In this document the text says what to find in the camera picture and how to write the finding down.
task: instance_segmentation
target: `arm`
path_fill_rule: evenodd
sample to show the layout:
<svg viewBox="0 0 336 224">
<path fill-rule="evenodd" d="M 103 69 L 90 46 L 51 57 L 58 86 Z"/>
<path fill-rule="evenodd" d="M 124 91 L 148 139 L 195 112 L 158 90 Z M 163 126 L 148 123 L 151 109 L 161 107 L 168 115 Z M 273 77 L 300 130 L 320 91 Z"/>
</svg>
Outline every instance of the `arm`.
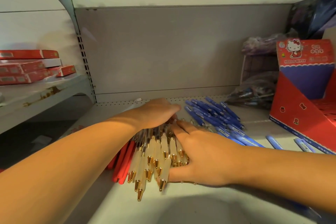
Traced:
<svg viewBox="0 0 336 224">
<path fill-rule="evenodd" d="M 173 131 L 191 162 L 170 169 L 169 181 L 241 184 L 336 213 L 336 156 L 241 146 L 188 122 L 177 124 Z"/>
<path fill-rule="evenodd" d="M 0 174 L 0 222 L 62 223 L 122 146 L 161 125 L 179 105 L 165 99 L 60 139 Z"/>
</svg>

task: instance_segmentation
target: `hand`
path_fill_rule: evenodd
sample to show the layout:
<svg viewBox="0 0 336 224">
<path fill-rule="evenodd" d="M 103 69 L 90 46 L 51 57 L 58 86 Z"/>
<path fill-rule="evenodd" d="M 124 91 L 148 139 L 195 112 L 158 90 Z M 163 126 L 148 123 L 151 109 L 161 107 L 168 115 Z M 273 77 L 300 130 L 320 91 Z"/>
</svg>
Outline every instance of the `hand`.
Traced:
<svg viewBox="0 0 336 224">
<path fill-rule="evenodd" d="M 178 104 L 170 104 L 164 98 L 153 99 L 144 105 L 116 115 L 114 118 L 127 118 L 136 124 L 137 129 L 155 128 L 167 121 L 177 119 L 176 112 L 181 110 Z"/>
<path fill-rule="evenodd" d="M 169 182 L 190 181 L 207 185 L 237 182 L 246 161 L 244 146 L 181 120 L 171 128 L 189 156 L 190 163 L 171 168 Z"/>
</svg>

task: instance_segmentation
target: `hello kitty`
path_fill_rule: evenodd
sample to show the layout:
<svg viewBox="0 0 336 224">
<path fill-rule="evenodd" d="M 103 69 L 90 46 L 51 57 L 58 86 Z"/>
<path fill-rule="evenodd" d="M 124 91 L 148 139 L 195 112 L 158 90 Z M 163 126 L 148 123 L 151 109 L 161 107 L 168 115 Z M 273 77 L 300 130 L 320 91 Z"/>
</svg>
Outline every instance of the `hello kitty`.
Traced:
<svg viewBox="0 0 336 224">
<path fill-rule="evenodd" d="M 288 40 L 286 50 L 292 52 L 292 55 L 290 56 L 292 59 L 296 59 L 301 57 L 303 46 L 299 39 Z"/>
</svg>

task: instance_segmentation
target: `forearm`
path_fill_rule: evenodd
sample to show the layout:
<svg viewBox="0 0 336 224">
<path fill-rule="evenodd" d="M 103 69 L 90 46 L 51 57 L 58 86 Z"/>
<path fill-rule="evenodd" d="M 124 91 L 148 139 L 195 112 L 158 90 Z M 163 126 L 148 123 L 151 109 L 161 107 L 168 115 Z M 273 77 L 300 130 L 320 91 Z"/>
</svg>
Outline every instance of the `forearm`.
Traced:
<svg viewBox="0 0 336 224">
<path fill-rule="evenodd" d="M 140 129 L 135 120 L 117 116 L 71 134 L 1 173 L 1 222 L 64 221 Z"/>
<path fill-rule="evenodd" d="M 244 147 L 236 183 L 336 213 L 336 158 L 328 154 Z"/>
</svg>

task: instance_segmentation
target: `hello kitty display box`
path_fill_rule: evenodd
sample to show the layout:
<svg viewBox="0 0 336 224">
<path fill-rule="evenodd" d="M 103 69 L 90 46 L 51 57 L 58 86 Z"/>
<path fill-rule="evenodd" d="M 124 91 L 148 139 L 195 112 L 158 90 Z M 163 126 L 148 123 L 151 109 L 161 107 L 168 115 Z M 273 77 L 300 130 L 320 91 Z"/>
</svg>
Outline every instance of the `hello kitty display box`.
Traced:
<svg viewBox="0 0 336 224">
<path fill-rule="evenodd" d="M 270 119 L 329 154 L 336 153 L 336 73 L 329 39 L 277 42 L 279 79 Z"/>
</svg>

